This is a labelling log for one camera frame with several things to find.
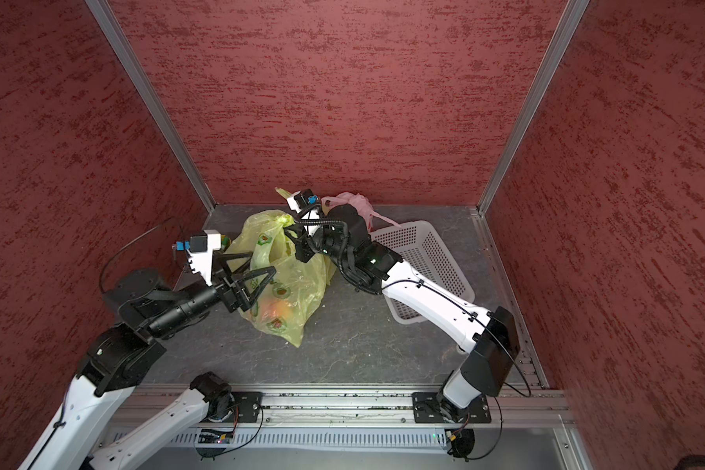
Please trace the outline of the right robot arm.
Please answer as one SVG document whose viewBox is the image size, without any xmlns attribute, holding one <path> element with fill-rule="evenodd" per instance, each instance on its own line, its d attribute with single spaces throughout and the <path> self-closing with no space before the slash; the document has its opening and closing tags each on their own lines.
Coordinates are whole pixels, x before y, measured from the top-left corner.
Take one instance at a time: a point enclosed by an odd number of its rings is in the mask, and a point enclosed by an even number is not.
<svg viewBox="0 0 705 470">
<path fill-rule="evenodd" d="M 465 360 L 448 376 L 432 406 L 442 421 L 463 424 L 474 401 L 499 395 L 520 353 L 510 311 L 489 311 L 439 286 L 399 253 L 372 240 L 365 220 L 350 205 L 325 213 L 317 197 L 303 195 L 289 198 L 287 204 L 295 221 L 285 232 L 298 260 L 327 256 L 356 290 L 414 309 L 465 352 Z"/>
</svg>

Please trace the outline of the pink plastic bag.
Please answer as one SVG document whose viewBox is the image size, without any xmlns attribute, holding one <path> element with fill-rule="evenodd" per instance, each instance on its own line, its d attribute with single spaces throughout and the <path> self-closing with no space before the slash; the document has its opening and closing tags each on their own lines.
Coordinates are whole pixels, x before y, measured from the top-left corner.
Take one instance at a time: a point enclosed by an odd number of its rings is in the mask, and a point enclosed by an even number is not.
<svg viewBox="0 0 705 470">
<path fill-rule="evenodd" d="M 389 219 L 389 217 L 385 217 L 385 215 L 381 215 L 381 213 L 375 211 L 372 203 L 360 193 L 343 192 L 336 196 L 325 196 L 321 198 L 321 204 L 325 215 L 328 215 L 331 210 L 336 207 L 344 205 L 352 206 L 365 221 L 368 232 L 374 230 L 374 219 L 379 219 L 389 225 L 401 228 L 401 225 L 397 221 L 393 221 L 393 219 Z"/>
</svg>

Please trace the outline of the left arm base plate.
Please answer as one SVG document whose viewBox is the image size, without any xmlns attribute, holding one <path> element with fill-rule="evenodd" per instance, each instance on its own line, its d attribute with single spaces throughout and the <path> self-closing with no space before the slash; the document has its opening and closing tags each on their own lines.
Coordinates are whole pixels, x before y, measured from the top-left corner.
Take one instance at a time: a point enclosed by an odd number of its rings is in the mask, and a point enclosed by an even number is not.
<svg viewBox="0 0 705 470">
<path fill-rule="evenodd" d="M 261 392 L 231 392 L 210 401 L 201 423 L 257 423 L 264 394 Z"/>
</svg>

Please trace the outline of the green plastic bag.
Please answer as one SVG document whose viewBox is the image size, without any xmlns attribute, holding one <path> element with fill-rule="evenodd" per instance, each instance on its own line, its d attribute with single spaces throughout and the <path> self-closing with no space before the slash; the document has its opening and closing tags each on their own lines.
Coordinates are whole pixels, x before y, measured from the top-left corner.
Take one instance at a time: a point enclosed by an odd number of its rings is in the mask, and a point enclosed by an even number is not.
<svg viewBox="0 0 705 470">
<path fill-rule="evenodd" d="M 335 266 L 323 254 L 314 255 L 308 262 L 296 259 L 295 245 L 284 233 L 293 222 L 291 215 L 279 210 L 250 215 L 227 252 L 250 252 L 250 270 L 276 269 L 258 301 L 241 316 L 258 331 L 299 348 L 307 321 L 322 305 Z"/>
<path fill-rule="evenodd" d="M 287 191 L 287 190 L 285 190 L 285 189 L 283 189 L 283 188 L 276 187 L 276 188 L 275 188 L 275 191 L 276 191 L 284 200 L 293 199 L 293 198 L 295 197 L 295 194 L 294 194 L 294 193 L 291 193 L 291 192 L 289 192 L 289 191 Z"/>
</svg>

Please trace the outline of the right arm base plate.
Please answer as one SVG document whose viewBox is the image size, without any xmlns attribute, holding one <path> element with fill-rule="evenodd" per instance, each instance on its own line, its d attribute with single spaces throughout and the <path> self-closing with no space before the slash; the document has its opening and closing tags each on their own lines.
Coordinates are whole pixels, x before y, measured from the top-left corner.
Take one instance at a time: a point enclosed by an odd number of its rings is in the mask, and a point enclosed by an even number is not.
<svg viewBox="0 0 705 470">
<path fill-rule="evenodd" d="M 416 392 L 411 395 L 414 421 L 418 424 L 487 424 L 492 422 L 489 405 L 479 395 L 466 409 L 460 409 L 439 393 Z"/>
</svg>

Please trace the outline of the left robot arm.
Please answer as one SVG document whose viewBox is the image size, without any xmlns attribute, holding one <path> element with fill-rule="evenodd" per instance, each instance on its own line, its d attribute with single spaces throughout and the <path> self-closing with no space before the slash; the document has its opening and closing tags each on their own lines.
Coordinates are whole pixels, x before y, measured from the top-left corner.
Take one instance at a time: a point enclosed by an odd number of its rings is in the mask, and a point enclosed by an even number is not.
<svg viewBox="0 0 705 470">
<path fill-rule="evenodd" d="M 181 432 L 203 421 L 235 435 L 241 422 L 262 423 L 262 396 L 236 397 L 213 372 L 192 380 L 170 405 L 123 438 L 99 448 L 119 407 L 165 354 L 164 340 L 205 319 L 212 309 L 252 309 L 273 266 L 251 268 L 250 254 L 208 255 L 201 280 L 170 289 L 154 269 L 127 274 L 104 297 L 119 322 L 89 347 L 50 424 L 23 469 L 136 469 Z"/>
</svg>

